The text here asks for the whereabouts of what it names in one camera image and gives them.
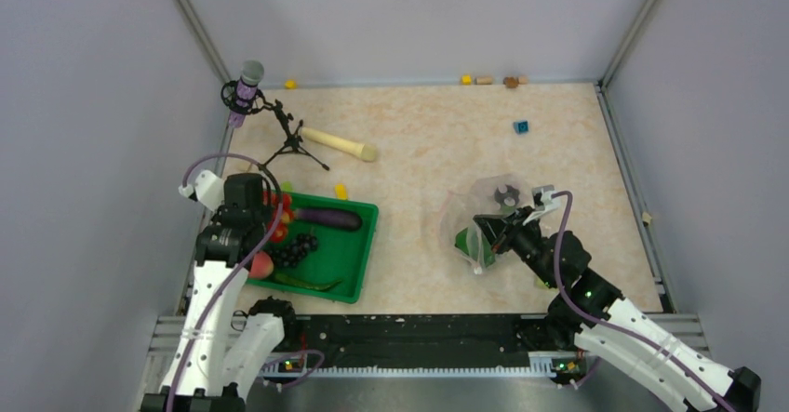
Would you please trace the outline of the dark mushroom toy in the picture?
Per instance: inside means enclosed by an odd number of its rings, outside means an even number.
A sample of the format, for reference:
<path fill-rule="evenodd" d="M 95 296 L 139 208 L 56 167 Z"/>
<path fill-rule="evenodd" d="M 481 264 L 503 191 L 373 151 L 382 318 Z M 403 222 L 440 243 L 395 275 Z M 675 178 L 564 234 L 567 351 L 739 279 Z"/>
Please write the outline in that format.
<path fill-rule="evenodd" d="M 520 203 L 520 190 L 510 184 L 501 184 L 496 187 L 493 199 L 501 207 L 517 207 Z"/>

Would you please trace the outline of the green bok choy vegetable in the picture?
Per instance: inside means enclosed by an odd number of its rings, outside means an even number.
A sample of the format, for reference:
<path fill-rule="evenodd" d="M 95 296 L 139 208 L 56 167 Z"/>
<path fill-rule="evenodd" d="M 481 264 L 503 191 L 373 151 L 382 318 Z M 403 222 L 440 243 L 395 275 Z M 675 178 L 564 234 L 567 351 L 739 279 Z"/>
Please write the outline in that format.
<path fill-rule="evenodd" d="M 454 246 L 471 264 L 475 273 L 481 273 L 496 263 L 496 255 L 484 235 L 476 228 L 465 228 L 455 235 Z"/>

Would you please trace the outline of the red lychee fruit bunch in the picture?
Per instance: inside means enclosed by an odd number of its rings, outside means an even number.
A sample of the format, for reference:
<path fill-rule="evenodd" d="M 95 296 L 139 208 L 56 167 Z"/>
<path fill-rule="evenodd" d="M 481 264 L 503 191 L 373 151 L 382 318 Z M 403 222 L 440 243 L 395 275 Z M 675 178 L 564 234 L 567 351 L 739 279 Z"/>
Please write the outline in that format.
<path fill-rule="evenodd" d="M 270 242 L 273 244 L 284 242 L 288 237 L 289 225 L 294 220 L 294 213 L 291 209 L 291 194 L 288 192 L 277 194 L 274 191 L 266 191 L 263 193 L 262 201 L 272 209 L 273 216 L 267 224 L 267 227 L 273 231 Z M 276 213 L 279 213 L 279 221 L 277 225 L 274 226 L 274 217 Z"/>

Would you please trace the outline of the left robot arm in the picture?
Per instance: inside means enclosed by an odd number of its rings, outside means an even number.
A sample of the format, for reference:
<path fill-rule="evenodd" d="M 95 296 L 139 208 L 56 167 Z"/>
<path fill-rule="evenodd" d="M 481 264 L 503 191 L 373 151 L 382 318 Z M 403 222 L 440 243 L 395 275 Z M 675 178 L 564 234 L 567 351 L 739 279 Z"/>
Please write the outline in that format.
<path fill-rule="evenodd" d="M 214 179 L 211 192 L 206 205 L 214 213 L 195 239 L 193 294 L 180 339 L 159 387 L 143 395 L 142 411 L 243 411 L 267 357 L 299 335 L 285 315 L 258 312 L 228 342 L 237 298 L 281 221 L 284 199 L 266 169 Z"/>

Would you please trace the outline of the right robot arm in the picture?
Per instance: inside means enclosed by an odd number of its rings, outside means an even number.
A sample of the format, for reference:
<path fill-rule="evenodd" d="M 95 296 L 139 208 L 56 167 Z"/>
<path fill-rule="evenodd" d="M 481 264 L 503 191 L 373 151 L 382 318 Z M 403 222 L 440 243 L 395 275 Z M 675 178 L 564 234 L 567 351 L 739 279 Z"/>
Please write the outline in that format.
<path fill-rule="evenodd" d="M 510 215 L 476 215 L 474 223 L 491 252 L 515 253 L 557 289 L 544 318 L 553 346 L 592 353 L 672 411 L 759 408 L 762 380 L 756 372 L 721 365 L 650 319 L 590 268 L 590 253 L 565 222 L 546 237 L 535 212 L 526 206 Z"/>

